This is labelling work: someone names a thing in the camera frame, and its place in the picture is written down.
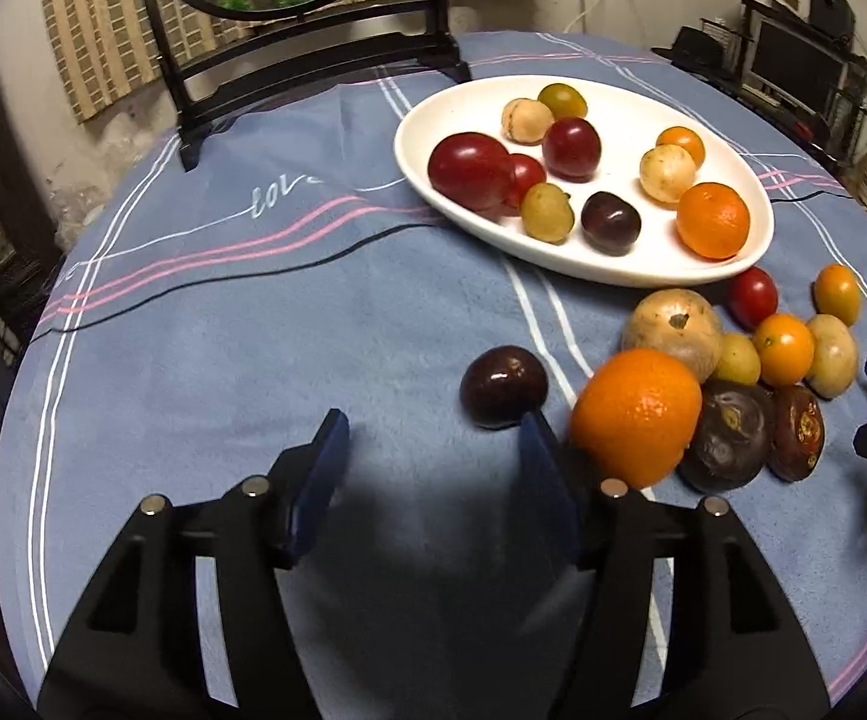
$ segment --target white oval plate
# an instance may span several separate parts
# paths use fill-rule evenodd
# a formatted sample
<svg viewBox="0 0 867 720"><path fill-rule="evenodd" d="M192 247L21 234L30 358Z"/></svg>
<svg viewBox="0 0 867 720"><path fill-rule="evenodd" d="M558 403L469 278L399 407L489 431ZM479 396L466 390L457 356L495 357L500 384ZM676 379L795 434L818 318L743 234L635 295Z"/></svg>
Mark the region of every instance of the white oval plate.
<svg viewBox="0 0 867 720"><path fill-rule="evenodd" d="M427 161L433 148L454 132L483 132L499 138L509 151L542 162L540 146L519 146L500 135L500 113L513 98L536 98L547 84L567 83L587 100L587 121L603 141L603 158L593 181L574 184L550 180L571 196L576 213L574 231L557 247L523 233L519 217L484 218L430 186ZM697 257L680 242L674 227L676 212L649 199L640 186L640 160L667 127L689 127L703 139L707 160L697 181L718 181L733 187L750 209L750 237L736 257L713 262ZM746 271L763 256L773 240L773 209L753 170L723 139L699 122L641 95L614 86L558 76L501 76L462 83L424 100L397 129L394 153L413 188L445 217L483 241L523 260L604 284L662 287L704 284ZM627 255L600 254L583 239L580 212L595 191L612 191L643 217L643 231Z"/></svg>

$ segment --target cherry tomato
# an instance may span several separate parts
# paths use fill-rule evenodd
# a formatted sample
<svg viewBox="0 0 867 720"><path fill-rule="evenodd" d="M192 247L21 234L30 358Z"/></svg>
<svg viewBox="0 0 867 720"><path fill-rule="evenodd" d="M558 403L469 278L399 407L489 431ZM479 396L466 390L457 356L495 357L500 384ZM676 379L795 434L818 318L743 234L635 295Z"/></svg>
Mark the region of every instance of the cherry tomato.
<svg viewBox="0 0 867 720"><path fill-rule="evenodd" d="M776 314L779 304L777 285L766 271L751 268L730 282L727 307L747 330L756 330L763 319Z"/></svg>
<svg viewBox="0 0 867 720"><path fill-rule="evenodd" d="M657 138L657 146L665 146L669 143L672 146L681 146L686 148L686 152L694 158L696 162L696 170L703 167L703 163L707 159L707 148L703 145L700 136L693 130L686 127L670 127L660 133Z"/></svg>
<svg viewBox="0 0 867 720"><path fill-rule="evenodd" d="M814 363L816 344L803 322L789 314L773 314L753 336L760 356L761 378L769 386L796 384Z"/></svg>
<svg viewBox="0 0 867 720"><path fill-rule="evenodd" d="M857 322L862 294L857 276L843 265L828 265L814 282L814 301L820 314L832 314L847 327Z"/></svg>
<svg viewBox="0 0 867 720"><path fill-rule="evenodd" d="M547 181L547 171L528 154L510 154L510 156L513 158L513 189L504 202L518 211L530 187Z"/></svg>

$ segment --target tablecloth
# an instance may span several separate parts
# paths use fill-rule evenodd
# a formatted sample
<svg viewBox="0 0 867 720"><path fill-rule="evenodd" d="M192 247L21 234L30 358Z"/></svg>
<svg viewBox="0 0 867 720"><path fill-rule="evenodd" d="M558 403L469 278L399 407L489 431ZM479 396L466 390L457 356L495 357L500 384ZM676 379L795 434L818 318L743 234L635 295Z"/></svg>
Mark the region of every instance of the tablecloth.
<svg viewBox="0 0 867 720"><path fill-rule="evenodd" d="M556 74L671 105L737 148L775 200L763 266L781 310L809 284L860 275L867 214L769 124L657 57L587 36L461 38L475 77ZM326 411L353 425L350 469L320 541L281 575L326 718L545 716L589 578L547 549L518 475L516 432L478 431L457 386L515 343L550 371L562 433L591 370L643 297L540 271L451 227L410 189L392 139L441 74L368 81L238 118L184 172L165 136L86 229L27 352L0 442L0 600L31 695L68 615L139 499L205 500L310 440ZM708 290L714 299L715 286ZM732 323L723 313L724 322ZM867 381L823 407L818 471L763 473L728 498L779 576L833 699L867 666ZM672 476L662 501L695 505ZM208 682L233 701L211 564L198 567ZM638 699L658 690L670 570Z"/></svg>

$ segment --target orange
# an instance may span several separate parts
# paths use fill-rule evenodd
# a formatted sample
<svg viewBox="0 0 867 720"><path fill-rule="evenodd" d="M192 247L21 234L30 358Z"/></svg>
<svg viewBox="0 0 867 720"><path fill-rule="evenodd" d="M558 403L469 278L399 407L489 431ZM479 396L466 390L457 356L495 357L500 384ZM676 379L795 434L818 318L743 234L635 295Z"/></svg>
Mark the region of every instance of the orange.
<svg viewBox="0 0 867 720"><path fill-rule="evenodd" d="M696 170L703 167L703 163L707 159L707 148L697 135L689 127L670 127L660 133L657 138L657 146L681 146L686 148L686 152L694 158Z"/></svg>
<svg viewBox="0 0 867 720"><path fill-rule="evenodd" d="M630 349L588 381L569 437L607 476L648 488L683 459L702 405L689 367L656 349Z"/></svg>
<svg viewBox="0 0 867 720"><path fill-rule="evenodd" d="M814 281L814 301L819 314L832 314L847 327L859 319L862 296L854 271L843 265L828 265Z"/></svg>
<svg viewBox="0 0 867 720"><path fill-rule="evenodd" d="M743 248L750 235L750 209L723 184L696 184L676 209L681 240L701 257L726 260Z"/></svg>
<svg viewBox="0 0 867 720"><path fill-rule="evenodd" d="M763 367L761 378L769 386L796 384L814 364L814 336L790 314L763 319L753 336Z"/></svg>

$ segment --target white stripe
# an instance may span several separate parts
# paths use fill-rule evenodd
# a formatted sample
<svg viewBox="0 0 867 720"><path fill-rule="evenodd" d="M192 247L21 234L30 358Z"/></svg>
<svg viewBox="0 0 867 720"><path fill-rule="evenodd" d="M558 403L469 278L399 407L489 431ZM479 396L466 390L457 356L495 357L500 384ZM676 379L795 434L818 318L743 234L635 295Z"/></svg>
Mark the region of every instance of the white stripe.
<svg viewBox="0 0 867 720"><path fill-rule="evenodd" d="M397 91L398 96L407 106L407 109L412 108L409 100L403 95L403 92L397 86L396 81L394 81L391 77L387 77L387 83ZM393 105L396 110L396 106L393 104L392 98L390 95L387 95L387 100L390 101L390 104ZM550 351L547 349L547 343L544 340L544 336L542 336L542 332L540 331L540 324L537 322L536 314L533 311L533 306L530 303L529 295L526 293L526 288L523 287L523 281L521 281L520 276L517 274L516 269L513 268L513 265L510 263L509 259L504 254L500 255L500 261L503 263L504 269L506 269L507 274L510 276L510 281L513 283L513 290L517 294L517 300L520 302L521 310L523 311L523 317L526 318L526 325L529 328L530 336L533 340L534 346L537 347L537 351L540 352L542 357L547 361L547 365L550 366L550 370L553 371L553 378L556 379L557 384L560 386L561 391L563 391L564 398L566 399L566 403L569 405L569 408L574 408L574 404L576 403L576 392L574 388L569 384L569 380L566 379L566 375L563 372L563 369L560 367L559 362L556 361L556 358L550 354ZM585 373L589 371L587 375L593 375L593 370L590 368L588 362L583 357L583 354L580 352L579 346L576 344L576 336L574 336L574 329L569 324L569 319L566 316L566 311L563 307L563 301L560 300L560 296L557 295L556 290L550 284L550 281L547 281L545 276L540 274L542 282L544 282L544 286L547 287L547 294L550 296L550 302L553 303L553 309L555 310L558 319L560 320L560 325L563 328L564 336L566 337L566 345L569 346L569 351L574 356L574 360L580 365L581 370ZM641 490L643 496L650 501L656 501L656 496L653 494L653 490L650 488L646 488L645 490ZM670 565L670 576L673 576L673 560L667 559L667 563ZM650 610L649 610L649 622L650 622L650 630L653 632L653 641L657 647L657 659L660 661L661 669L667 667L667 634L664 631L664 626L662 625L662 619L660 618L660 608L657 605L657 598L653 591L650 591Z"/></svg>
<svg viewBox="0 0 867 720"><path fill-rule="evenodd" d="M152 177L147 180L146 185L143 187L143 189L141 189L139 193L137 193L137 196L134 197L134 200L131 203L130 207L127 209L127 212L120 220L118 229L116 230L113 237L110 239L110 243L107 245L107 252L109 252L116 245L116 239L119 238L120 233L123 232L123 227L126 225L128 218L130 218L130 215L134 212L134 208L137 207L137 204L143 198L144 194L146 194L146 191L151 186L153 186L153 183L157 180L157 178L169 164L170 158L176 151L177 146L179 146L179 141L174 143L173 148L167 153L166 159L163 160L160 167L158 167L158 170L153 174ZM86 295L89 295L89 293L94 288L94 284L96 283L96 277L99 276L99 274L100 265L97 265L96 268L94 268L94 273L92 274L91 279L89 279L89 285L86 286ZM88 299L84 297L81 304L84 309L86 308L87 301ZM76 302L76 300L73 301L73 304L71 306L73 309L76 308ZM50 615L46 603L46 567L44 567L44 562L46 561L46 549L44 549L44 539L46 538L46 507L50 496L50 480L53 474L53 446L57 429L57 408L60 406L60 399L64 394L65 384L67 384L67 370L70 368L70 357L73 354L73 346L76 343L75 331L80 327L80 323L83 321L83 317L83 311L77 314L76 322L73 325L74 332L70 333L70 343L67 345L67 357L65 357L64 360L64 366L62 367L62 372L60 374L60 384L58 384L57 386L57 396L53 401L53 409L50 412L50 444L46 455L46 477L43 478L43 504L41 504L40 509L40 586L41 595L43 596L41 600L43 600L43 620L46 623L46 635L47 640L50 644L51 654L52 651L55 649L56 645L54 644L53 640L53 631L50 625Z"/></svg>
<svg viewBox="0 0 867 720"><path fill-rule="evenodd" d="M394 102L387 90L386 84L390 85L390 88L394 90L397 97L401 100L407 110L413 108L412 103L406 98L406 95L403 95L403 91L401 91L400 87L397 86L396 81L391 77L386 74L380 74L380 71L377 71L377 79L379 80L380 88L382 88L383 93L386 96L387 103L390 103L390 107L393 108L398 117L402 119L403 114L401 114L400 108L397 108L397 104ZM569 379L566 378L566 374L564 374L559 362L556 361L556 358L553 357L553 355L550 354L550 350L547 349L547 343L544 341L544 336L542 336L542 332L540 331L540 324L537 322L537 314L533 311L533 305L530 303L530 297L526 293L526 288L523 287L523 281L521 281L516 269L513 268L513 265L504 254L499 255L499 259L502 262L507 275L510 276L510 281L513 283L513 290L517 295L517 300L520 302L520 308L523 311L523 317L526 318L526 326L530 331L530 337L533 340L534 346L537 347L537 351L540 352L542 357L547 361L547 365L550 366L550 370L553 371L553 378L556 379L561 391L563 391L564 398L566 399L566 403L569 404L569 408L574 408L574 403L576 403L576 392L571 384L569 384Z"/></svg>
<svg viewBox="0 0 867 720"><path fill-rule="evenodd" d="M806 218L809 219L812 225L816 228L816 231L820 234L820 240L823 242L823 245L827 247L827 251L830 252L830 256L833 256L840 265L847 266L855 276L857 276L857 282L859 282L860 291L866 296L867 299L867 283L864 280L863 276L860 272L854 268L846 257L840 252L839 248L833 242L833 237L830 235L830 231L825 228L820 218L809 208L806 208L806 204L803 202L795 202L797 208L803 212Z"/></svg>
<svg viewBox="0 0 867 720"><path fill-rule="evenodd" d="M94 263L106 262L108 260L113 260L118 257L122 257L125 254L133 254L135 251L144 250L144 248L151 247L155 244L161 244L163 241L169 241L173 238L183 238L187 235L192 235L195 232L200 232L200 230L206 230L208 227L214 227L215 225L222 224L224 221L230 221L237 217L242 217L244 214L249 214L253 210L253 206L250 208L244 208L242 211L237 211L235 214L230 214L228 217L219 218L216 221L208 221L206 224L201 224L199 227L192 227L188 230L182 230L182 232L170 233L169 235L162 235L159 238L153 238L151 241L147 241L145 244L140 244L137 247L125 248L123 251L115 251L113 254L106 254L103 257L97 257L96 259L91 260L80 260L77 263L74 263L70 270L67 271L67 274L64 276L64 281L68 281L73 277L73 271L76 271L77 268L81 265L93 265Z"/></svg>
<svg viewBox="0 0 867 720"><path fill-rule="evenodd" d="M547 349L547 342L544 341L544 334L540 332L540 324L537 322L537 314L533 312L530 297L526 293L526 288L523 287L523 281L521 281L520 275L516 272L513 264L509 259L507 259L505 254L499 255L499 259L502 262L507 275L510 276L510 281L513 282L513 291L517 294L517 300L520 300L520 308L523 311L523 317L526 318L526 326L530 330L530 337L533 339L534 346L537 347L537 351L540 352L544 360L547 361L547 365L550 366L550 370L553 371L553 378L556 379L557 384L560 385L561 391L563 391L566 405L568 405L569 408L574 408L574 404L576 403L576 392L571 384L569 384L569 379L566 378L559 362L556 361L556 358L550 354L550 350Z"/></svg>
<svg viewBox="0 0 867 720"><path fill-rule="evenodd" d="M590 364L587 362L587 359L583 356L583 352L580 351L579 345L576 343L574 327L569 323L569 317L566 315L566 309L564 308L563 301L560 299L560 295L558 295L556 290L553 288L553 285L550 284L550 279L547 279L547 276L545 276L539 268L537 268L536 271L537 276L540 276L542 285L544 285L544 288L547 290L547 296L550 298L550 303L553 304L553 309L556 312L557 319L560 320L560 327L563 330L564 338L566 338L566 345L569 348L569 352L574 356L574 360L576 360L580 370L583 370L588 377L593 376L593 369L590 368ZM643 493L643 497L648 501L656 502L657 496L653 493L652 488L644 488L641 490L641 493ZM667 565L670 567L670 576L672 577L672 557L667 558ZM657 597L653 592L650 594L649 621L650 630L653 632L653 641L657 645L657 659L660 661L661 668L666 668L667 633L664 631L664 623L660 617L660 605L657 604Z"/></svg>
<svg viewBox="0 0 867 720"><path fill-rule="evenodd" d="M390 187L403 183L403 181L406 181L406 177L398 178L396 181L390 181L388 184L380 184L378 187L367 187L366 189L355 188L353 191L379 191L381 189L389 189Z"/></svg>
<svg viewBox="0 0 867 720"><path fill-rule="evenodd" d="M655 86L652 86L651 84L647 83L646 81L644 81L642 79L639 79L638 76L635 76L633 74L633 71L630 71L627 68L621 68L617 65L614 65L609 60L604 60L602 57L595 55L593 52L590 52L589 50L584 49L584 47L579 46L576 43L572 43L571 41L566 41L566 40L554 38L552 35L542 35L541 34L540 36L542 38L544 38L545 40L547 40L548 42L555 43L555 44L562 45L562 46L571 47L574 50L579 50L579 52L583 52L590 57L596 58L602 64L606 64L608 66L613 67L621 76L632 81L633 83L636 83L638 86L641 86L641 88L646 89L648 91L651 91L653 94L657 95L658 97L664 98L671 105L675 106L676 108L679 108L681 111L683 111L685 113L688 113L688 115L691 115L692 117L696 118L699 122L702 122L702 124L705 124L705 126L708 127L708 129L710 129L712 132L715 132L716 134L718 134L719 137L723 138L723 140L730 143L737 150L737 153L739 153L741 156L749 157L749 158L753 159L753 161L756 162L758 165L760 165L761 167L765 167L768 170L771 170L771 172L773 170L777 170L776 167L773 167L772 165L767 165L765 162L758 159L758 156L765 156L765 155L753 154L750 151L747 151L747 149L744 148L744 146L742 146L737 141L734 141L732 138L728 137L725 133L721 132L719 129L714 127L713 124L711 124L706 119L704 119L702 116L700 116L698 113L696 113L696 111L692 110L688 105L684 105L683 103L680 103L679 100L677 100L676 98L673 98L671 95L667 95L667 93L665 93L663 90L658 89ZM797 155L797 154L790 154L790 155L778 154L777 156L799 156L799 155ZM774 184L782 183L778 180L777 176L773 176L773 179L774 179L773 180ZM777 187L774 191L780 191L787 199L790 199L790 200L796 199L795 192L789 186ZM867 283L866 283L866 281L863 279L863 276L852 265L849 264L849 262L846 260L846 258L839 251L838 247L836 246L836 243L833 241L833 236L830 234L830 231L827 228L825 228L825 226L822 223L822 221L820 220L819 216L816 215L812 210L806 209L806 206L803 202L795 202L794 205L796 205L798 208L800 208L800 210L804 214L806 214L808 216L808 218L811 220L811 222L814 224L816 231L820 234L820 240L823 241L823 244L827 247L827 250L830 252L831 255L833 255L833 259L840 262L840 264L842 264L842 265L848 266L848 268L850 268L851 271L854 271L854 273L857 274L857 282L859 282L859 287L862 290L862 293L867 298Z"/></svg>
<svg viewBox="0 0 867 720"><path fill-rule="evenodd" d="M168 151L168 149L171 146L173 146L174 143L176 143L176 139L170 138L164 144L163 150L161 151L161 153L157 157L157 159L154 160L153 166L151 167L150 172L147 173L147 176L144 178L144 181L147 180L151 175L153 175L154 172L156 172L156 169L158 167L158 163L161 161L161 159L163 159L163 156L166 154L166 151ZM134 187L134 189L128 194L126 199L123 201L123 204L121 204L120 207L118 208L118 210L116 211L116 214L113 216L113 219L110 221L110 225L107 228L107 232L104 235L103 240L100 242L99 246L96 248L96 252L94 253L94 256L98 255L100 253L100 251L103 250L104 245L106 245L107 241L109 240L110 233L113 231L113 225L116 225L116 222L118 221L120 215L123 213L123 210L126 208L127 204L130 202L130 200L134 196L134 193L139 189L139 187L142 183L143 183L143 181L141 181L139 184L137 184L136 187ZM86 283L86 276L88 276L88 275L89 275L89 267L86 269L86 271L84 271L83 277L80 280L80 285L77 288L77 292L81 292L81 290L83 290L84 284ZM68 328L70 328L70 322L72 321L72 319L73 319L72 314L68 314L67 319L65 320L65 323L64 323L64 330L67 330ZM73 341L73 338L70 337L70 344L72 344L72 341ZM46 656L46 647L43 645L43 631L41 630L40 617L38 616L37 596L36 596L36 589L35 589L34 566L33 566L33 519L34 519L34 513L35 513L36 501L37 501L37 486L38 486L38 482L40 481L41 462L43 461L43 437L44 437L44 433L46 432L46 413L47 413L47 409L49 408L50 398L51 398L51 395L53 392L53 377L56 373L57 365L60 361L60 355L62 354L62 350L64 349L64 344L66 342L67 342L67 334L63 334L62 336L60 336L60 343L57 344L57 351L53 357L53 362L52 362L52 365L50 366L50 373L49 373L49 376L47 377L46 395L44 396L44 399L43 399L43 411L41 412L40 430L38 431L38 438L37 438L37 459L36 459L36 463L34 465L33 482L32 482L31 487L30 487L30 507L29 507L28 519L27 519L27 570L28 570L28 576L29 576L29 580L30 580L30 602L31 602L31 608L33 611L33 623L34 623L34 627L36 628L36 632L37 632L37 645L38 645L38 649L40 650L40 655L41 655L41 660L43 661L43 669L44 670L46 670L46 667L48 665L48 657ZM54 406L53 415L55 415L55 413L56 413L56 406ZM51 436L49 461L52 461L52 445L53 445L53 437ZM43 504L44 504L43 505L43 512L46 513L46 488L44 488ZM53 635L52 635L52 630L51 630L50 623L49 623L49 613L48 613L47 605L46 605L46 582L43 579L43 543L41 543L40 570L41 570L41 592L43 592L43 610L44 610L44 615L46 615L46 630L47 630L47 634L49 637L51 654L52 654Z"/></svg>
<svg viewBox="0 0 867 720"><path fill-rule="evenodd" d="M379 68L379 72L384 79L386 79L387 83L393 87L394 94L400 99L400 102L403 103L403 110L413 110L413 105L410 104L410 100L406 98L406 95L401 91L400 87L398 87L396 81L393 80L393 77L387 73L386 69Z"/></svg>
<svg viewBox="0 0 867 720"><path fill-rule="evenodd" d="M379 84L380 90L383 92L383 96L386 98L387 103L390 103L390 107L393 108L393 112L397 114L400 118L400 121L403 121L403 111L400 110L400 107L394 102L393 98L390 95L390 90L386 88L386 84L383 82L383 76L380 74L379 70L377 70L377 84Z"/></svg>
<svg viewBox="0 0 867 720"><path fill-rule="evenodd" d="M796 157L797 159L802 159L805 162L811 163L811 165L816 165L817 167L820 167L819 162L817 162L811 156L807 156L806 154L754 154L754 153L750 153L750 154L748 154L748 156L751 156L751 157Z"/></svg>
<svg viewBox="0 0 867 720"><path fill-rule="evenodd" d="M553 311L556 312L557 319L560 320L560 327L563 330L564 338L566 338L566 348L568 348L571 355L574 356L574 360L576 360L576 364L579 365L580 370L582 370L589 379L590 376L593 376L593 369L587 365L586 358L584 358L583 354L580 352L580 347L576 344L574 329L569 323L569 318L566 316L566 309L563 307L563 301L560 299L560 295L557 295L553 285L550 284L550 279L544 275L544 272L539 268L535 268L535 271L537 271L537 276L540 278L540 283L544 285L544 289L547 290L547 297L550 298L550 303L553 304Z"/></svg>

